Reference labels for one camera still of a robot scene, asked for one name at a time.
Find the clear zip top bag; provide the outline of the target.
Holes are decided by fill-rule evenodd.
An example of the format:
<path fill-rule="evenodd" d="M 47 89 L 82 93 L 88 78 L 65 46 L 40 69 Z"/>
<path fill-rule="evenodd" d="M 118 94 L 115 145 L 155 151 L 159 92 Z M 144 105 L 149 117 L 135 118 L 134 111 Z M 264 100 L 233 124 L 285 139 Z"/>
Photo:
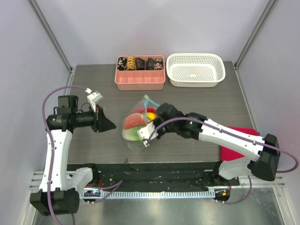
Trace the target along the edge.
<path fill-rule="evenodd" d="M 139 137 L 138 130 L 157 117 L 157 108 L 159 106 L 148 95 L 144 95 L 143 99 L 135 104 L 123 120 L 121 134 L 126 146 L 133 152 L 140 152 L 145 148 L 143 140 Z"/>

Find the toy watermelon slice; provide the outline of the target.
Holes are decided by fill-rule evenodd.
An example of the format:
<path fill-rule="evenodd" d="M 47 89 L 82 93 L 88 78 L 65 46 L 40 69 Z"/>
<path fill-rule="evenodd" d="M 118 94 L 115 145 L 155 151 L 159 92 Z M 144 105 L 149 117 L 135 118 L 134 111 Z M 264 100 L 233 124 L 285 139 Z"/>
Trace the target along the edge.
<path fill-rule="evenodd" d="M 143 114 L 140 113 L 133 113 L 127 116 L 124 120 L 124 129 L 130 129 L 137 126 L 143 126 L 146 125 L 147 121 Z"/>

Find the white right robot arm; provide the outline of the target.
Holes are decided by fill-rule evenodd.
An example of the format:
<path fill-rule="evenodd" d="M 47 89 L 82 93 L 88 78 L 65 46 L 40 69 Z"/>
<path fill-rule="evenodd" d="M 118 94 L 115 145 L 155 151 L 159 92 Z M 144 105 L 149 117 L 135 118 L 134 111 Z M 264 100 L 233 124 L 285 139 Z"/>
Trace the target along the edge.
<path fill-rule="evenodd" d="M 217 170 L 211 174 L 215 184 L 223 185 L 234 177 L 249 174 L 265 181 L 275 180 L 280 159 L 276 136 L 249 135 L 222 126 L 195 112 L 183 114 L 168 103 L 157 108 L 156 115 L 148 124 L 150 139 L 160 138 L 165 133 L 176 133 L 183 138 L 215 143 L 243 155 L 235 160 L 221 161 Z"/>

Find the red toy chili pepper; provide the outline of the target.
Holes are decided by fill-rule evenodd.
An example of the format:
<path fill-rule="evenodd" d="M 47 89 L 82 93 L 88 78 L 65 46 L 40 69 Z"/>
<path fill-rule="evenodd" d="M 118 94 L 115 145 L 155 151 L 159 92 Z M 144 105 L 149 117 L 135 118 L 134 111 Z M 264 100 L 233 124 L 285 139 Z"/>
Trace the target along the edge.
<path fill-rule="evenodd" d="M 156 110 L 153 108 L 142 108 L 135 110 L 135 113 L 156 113 Z"/>

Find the yellow toy mango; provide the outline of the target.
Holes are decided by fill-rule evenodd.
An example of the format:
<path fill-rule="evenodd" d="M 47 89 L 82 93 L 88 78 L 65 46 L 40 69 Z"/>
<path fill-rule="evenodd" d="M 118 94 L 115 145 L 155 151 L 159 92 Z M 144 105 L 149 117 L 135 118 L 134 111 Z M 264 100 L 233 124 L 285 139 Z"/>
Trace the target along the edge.
<path fill-rule="evenodd" d="M 156 117 L 157 117 L 156 114 L 153 113 L 153 112 L 148 112 L 147 113 L 147 119 L 150 120 L 150 121 L 154 120 Z"/>

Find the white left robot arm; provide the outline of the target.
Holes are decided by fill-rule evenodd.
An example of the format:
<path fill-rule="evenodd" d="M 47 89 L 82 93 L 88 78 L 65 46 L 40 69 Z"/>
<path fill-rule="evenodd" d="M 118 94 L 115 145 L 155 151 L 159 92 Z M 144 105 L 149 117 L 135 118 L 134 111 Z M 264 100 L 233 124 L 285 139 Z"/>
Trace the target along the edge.
<path fill-rule="evenodd" d="M 30 203 L 43 216 L 75 214 L 79 208 L 79 194 L 87 185 L 95 187 L 100 182 L 95 164 L 81 165 L 68 179 L 67 161 L 75 128 L 90 127 L 95 133 L 116 128 L 97 104 L 101 99 L 97 91 L 89 94 L 90 106 L 84 112 L 78 110 L 77 96 L 59 96 L 58 106 L 46 119 L 48 145 L 44 174 L 38 192 L 30 195 Z"/>

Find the green toy lettuce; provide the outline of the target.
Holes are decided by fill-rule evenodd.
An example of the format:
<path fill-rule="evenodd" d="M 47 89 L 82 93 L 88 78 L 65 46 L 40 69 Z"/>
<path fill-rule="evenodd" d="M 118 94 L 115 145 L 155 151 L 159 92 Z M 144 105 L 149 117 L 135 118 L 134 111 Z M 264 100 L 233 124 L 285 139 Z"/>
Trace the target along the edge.
<path fill-rule="evenodd" d="M 141 129 L 142 127 L 132 127 L 129 129 L 123 129 L 122 130 L 122 137 L 124 140 L 127 141 L 144 141 L 144 138 L 141 138 L 139 136 L 138 131 Z"/>

